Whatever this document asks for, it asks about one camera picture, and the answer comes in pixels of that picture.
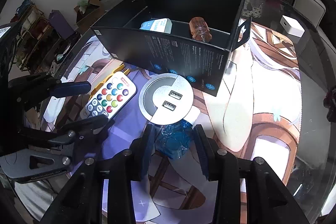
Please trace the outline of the blue bottle white cap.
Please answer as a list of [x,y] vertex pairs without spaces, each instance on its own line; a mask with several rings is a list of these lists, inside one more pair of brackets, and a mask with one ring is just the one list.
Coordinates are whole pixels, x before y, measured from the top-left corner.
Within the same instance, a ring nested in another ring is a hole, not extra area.
[[163,126],[155,140],[155,149],[171,160],[180,159],[193,141],[193,127],[200,113],[197,107],[192,106],[185,118]]

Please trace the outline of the shoe rack with shoes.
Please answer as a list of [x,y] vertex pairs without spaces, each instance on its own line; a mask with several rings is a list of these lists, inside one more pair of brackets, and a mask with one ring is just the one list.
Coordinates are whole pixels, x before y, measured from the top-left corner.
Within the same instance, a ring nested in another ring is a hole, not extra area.
[[13,20],[19,23],[14,64],[29,74],[49,71],[64,43],[60,34],[31,0],[22,2]]

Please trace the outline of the round silver USB hub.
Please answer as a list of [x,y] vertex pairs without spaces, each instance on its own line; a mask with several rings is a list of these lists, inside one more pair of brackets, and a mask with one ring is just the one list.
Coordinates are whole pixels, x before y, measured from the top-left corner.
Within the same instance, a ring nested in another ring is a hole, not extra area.
[[151,123],[165,126],[193,114],[194,92],[182,76],[172,73],[154,75],[142,87],[138,105],[142,115]]

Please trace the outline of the white colourful-button remote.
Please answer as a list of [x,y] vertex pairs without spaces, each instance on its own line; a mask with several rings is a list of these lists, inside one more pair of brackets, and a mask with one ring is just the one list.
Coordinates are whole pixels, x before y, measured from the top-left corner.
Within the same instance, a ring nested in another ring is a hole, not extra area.
[[123,72],[116,72],[89,99],[80,112],[80,118],[105,115],[112,119],[131,100],[136,91],[135,84]]

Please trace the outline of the yellow plastic tool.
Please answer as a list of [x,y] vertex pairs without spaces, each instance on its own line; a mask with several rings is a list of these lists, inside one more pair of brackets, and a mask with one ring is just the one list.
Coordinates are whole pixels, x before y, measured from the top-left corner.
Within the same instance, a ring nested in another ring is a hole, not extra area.
[[117,67],[116,69],[114,69],[113,71],[111,71],[111,73],[106,74],[106,75],[101,75],[101,76],[96,76],[93,79],[93,82],[91,83],[91,92],[90,92],[90,96],[92,97],[93,95],[95,95],[98,90],[105,84],[107,83],[107,81],[113,76],[115,75],[117,72],[122,72],[124,75],[128,75],[130,73],[130,69],[123,67],[122,65]]

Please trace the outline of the purple bag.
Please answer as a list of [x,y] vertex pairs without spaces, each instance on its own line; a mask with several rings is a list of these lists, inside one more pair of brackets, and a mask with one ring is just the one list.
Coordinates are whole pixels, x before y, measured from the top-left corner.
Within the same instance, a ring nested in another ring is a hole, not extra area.
[[50,12],[49,22],[63,39],[68,39],[74,33],[74,29],[59,10],[52,10]]

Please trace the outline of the brown cardboard box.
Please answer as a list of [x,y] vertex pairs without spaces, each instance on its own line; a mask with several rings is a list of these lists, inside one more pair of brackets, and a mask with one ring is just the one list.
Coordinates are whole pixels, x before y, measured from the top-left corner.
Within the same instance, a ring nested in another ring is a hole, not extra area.
[[84,9],[77,5],[74,8],[76,12],[76,25],[78,28],[84,28],[92,26],[101,16],[105,14],[104,5],[100,0],[83,0],[87,1],[87,5]]

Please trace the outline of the black cardboard box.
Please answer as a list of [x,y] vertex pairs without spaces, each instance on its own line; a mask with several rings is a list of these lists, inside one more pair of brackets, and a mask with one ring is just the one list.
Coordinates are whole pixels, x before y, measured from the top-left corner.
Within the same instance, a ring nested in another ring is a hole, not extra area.
[[[217,95],[232,51],[249,40],[251,20],[240,22],[245,0],[122,0],[92,26],[116,59],[154,73],[175,73],[193,88]],[[194,40],[189,22],[202,17],[212,39]],[[170,34],[141,30],[168,18]]]

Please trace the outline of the white green power bank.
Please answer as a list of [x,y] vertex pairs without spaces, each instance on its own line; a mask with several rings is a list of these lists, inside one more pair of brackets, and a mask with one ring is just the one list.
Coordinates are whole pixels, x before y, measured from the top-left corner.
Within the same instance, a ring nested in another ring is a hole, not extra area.
[[173,24],[170,19],[162,18],[143,22],[140,29],[170,34],[172,26]]

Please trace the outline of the white power adapter cube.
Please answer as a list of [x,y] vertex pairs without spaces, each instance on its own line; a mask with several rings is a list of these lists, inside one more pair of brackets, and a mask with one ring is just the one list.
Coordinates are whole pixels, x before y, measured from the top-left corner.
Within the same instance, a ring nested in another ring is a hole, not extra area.
[[294,18],[283,15],[280,19],[281,33],[289,38],[294,45],[297,45],[305,30],[303,26]]

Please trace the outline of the grey sofa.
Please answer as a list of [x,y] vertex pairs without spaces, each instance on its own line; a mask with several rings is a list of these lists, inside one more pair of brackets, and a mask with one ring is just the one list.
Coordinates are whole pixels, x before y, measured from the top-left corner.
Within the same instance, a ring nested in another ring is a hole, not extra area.
[[294,0],[293,8],[317,28],[326,12],[321,0]]

